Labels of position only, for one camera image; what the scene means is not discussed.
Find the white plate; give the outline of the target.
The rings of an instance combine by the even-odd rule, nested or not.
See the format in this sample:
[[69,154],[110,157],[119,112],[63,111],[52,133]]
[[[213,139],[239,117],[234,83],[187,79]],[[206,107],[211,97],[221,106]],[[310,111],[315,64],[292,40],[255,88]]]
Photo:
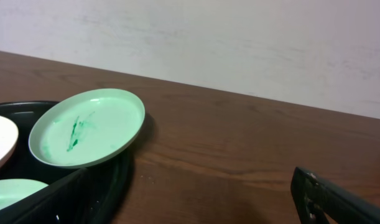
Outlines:
[[18,137],[19,130],[17,125],[12,120],[0,116],[0,168],[12,156]]

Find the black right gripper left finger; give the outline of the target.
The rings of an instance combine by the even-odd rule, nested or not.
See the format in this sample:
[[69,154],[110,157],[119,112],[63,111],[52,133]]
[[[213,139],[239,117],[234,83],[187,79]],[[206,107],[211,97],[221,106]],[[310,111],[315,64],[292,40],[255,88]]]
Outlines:
[[79,169],[0,210],[3,223],[86,223],[88,170]]

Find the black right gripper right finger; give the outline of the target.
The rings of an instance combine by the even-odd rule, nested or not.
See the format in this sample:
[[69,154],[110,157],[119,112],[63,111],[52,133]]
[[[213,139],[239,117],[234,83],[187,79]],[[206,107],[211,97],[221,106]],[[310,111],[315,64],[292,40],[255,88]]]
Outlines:
[[380,224],[380,208],[317,176],[296,167],[290,192],[302,224],[337,223]]

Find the mint green plate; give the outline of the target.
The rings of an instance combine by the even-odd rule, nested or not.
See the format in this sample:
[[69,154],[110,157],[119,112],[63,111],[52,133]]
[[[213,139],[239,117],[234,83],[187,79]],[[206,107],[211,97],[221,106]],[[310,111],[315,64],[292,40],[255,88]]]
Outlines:
[[123,152],[139,134],[145,116],[143,102],[129,91],[86,91],[57,103],[37,120],[29,134],[29,151],[49,166],[94,166]]
[[42,190],[48,184],[31,179],[0,180],[0,210]]

